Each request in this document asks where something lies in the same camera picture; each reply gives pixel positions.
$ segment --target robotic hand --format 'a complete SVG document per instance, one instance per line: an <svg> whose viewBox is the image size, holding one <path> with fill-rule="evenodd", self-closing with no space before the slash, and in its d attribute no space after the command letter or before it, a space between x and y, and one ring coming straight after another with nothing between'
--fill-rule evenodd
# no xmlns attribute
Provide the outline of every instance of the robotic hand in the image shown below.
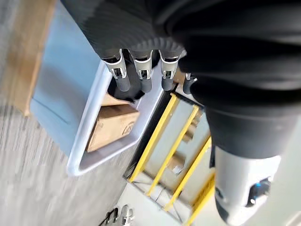
<svg viewBox="0 0 301 226"><path fill-rule="evenodd" d="M153 50L164 90L177 64L187 73L185 92L206 107L217 210L227 224L246 222L265 203L300 114L301 0L62 2L120 90L130 86L121 49L144 92Z"/></svg>

